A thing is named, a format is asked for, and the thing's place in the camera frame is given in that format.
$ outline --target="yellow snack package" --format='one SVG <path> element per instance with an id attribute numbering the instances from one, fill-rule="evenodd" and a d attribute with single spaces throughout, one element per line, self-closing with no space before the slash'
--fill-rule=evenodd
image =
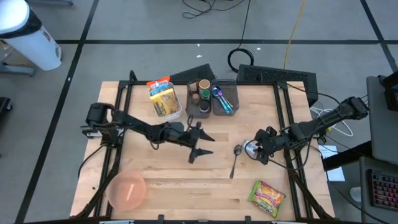
<path id="1" fill-rule="evenodd" d="M 286 195 L 273 189 L 267 183 L 258 180 L 249 196 L 249 201 L 254 202 L 259 208 L 271 214 L 274 218 L 278 215 L 280 205 Z"/>

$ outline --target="yellow cable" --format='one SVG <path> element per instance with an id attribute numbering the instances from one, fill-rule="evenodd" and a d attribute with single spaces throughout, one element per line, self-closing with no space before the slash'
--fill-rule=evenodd
<path id="1" fill-rule="evenodd" d="M 285 61 L 284 61 L 284 69 L 285 69 L 285 67 L 286 67 L 287 55 L 289 54 L 290 43 L 292 42 L 292 39 L 293 39 L 293 36 L 294 36 L 294 32 L 296 31 L 297 24 L 298 24 L 299 21 L 300 21 L 301 14 L 302 14 L 303 11 L 304 11 L 304 6 L 305 6 L 305 0 L 303 0 L 303 4 L 301 5 L 300 12 L 298 13 L 298 17 L 297 17 L 296 23 L 294 24 L 294 27 L 293 27 L 292 35 L 290 35 L 289 43 L 287 44 L 287 47 L 286 47 Z"/>

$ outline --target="white paper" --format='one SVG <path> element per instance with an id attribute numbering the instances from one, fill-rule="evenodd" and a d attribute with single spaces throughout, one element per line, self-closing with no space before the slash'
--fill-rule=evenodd
<path id="1" fill-rule="evenodd" d="M 337 154 L 336 146 L 325 146 L 325 147 L 319 146 L 319 150 L 322 153 L 322 158 L 326 159 L 327 157 L 334 156 Z M 328 176 L 329 176 L 329 181 L 334 181 L 334 182 L 346 181 L 346 179 L 344 178 L 343 169 L 341 167 L 333 169 L 333 170 L 329 170 Z"/>

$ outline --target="table leg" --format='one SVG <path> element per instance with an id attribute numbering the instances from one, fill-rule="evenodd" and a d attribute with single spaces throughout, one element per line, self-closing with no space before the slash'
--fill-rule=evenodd
<path id="1" fill-rule="evenodd" d="M 323 159 L 323 168 L 325 171 L 336 169 L 343 165 L 358 161 L 361 156 L 373 157 L 371 141 L 367 141 L 347 151 Z"/>

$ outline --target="white cable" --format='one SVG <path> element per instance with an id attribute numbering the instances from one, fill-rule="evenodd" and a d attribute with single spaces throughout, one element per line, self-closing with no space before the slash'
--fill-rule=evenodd
<path id="1" fill-rule="evenodd" d="M 327 112 L 333 111 L 332 109 L 320 109 L 320 108 L 316 108 L 316 107 L 314 107 L 314 106 L 310 107 L 310 110 L 311 110 L 312 112 L 316 113 L 316 114 L 318 115 L 317 117 L 321 116 L 322 113 L 327 113 Z M 347 133 L 345 133 L 344 131 L 342 131 L 342 130 L 336 128 L 336 127 L 335 127 L 336 125 L 333 125 L 331 128 L 333 128 L 334 130 L 340 132 L 341 134 L 344 134 L 345 136 L 353 137 L 353 136 L 354 136 L 354 133 L 353 133 L 353 131 L 351 130 L 351 128 L 349 128 L 349 126 L 348 126 L 344 121 L 342 121 L 341 123 L 343 123 L 343 125 L 347 128 L 347 130 L 349 131 L 349 134 L 347 134 Z"/>

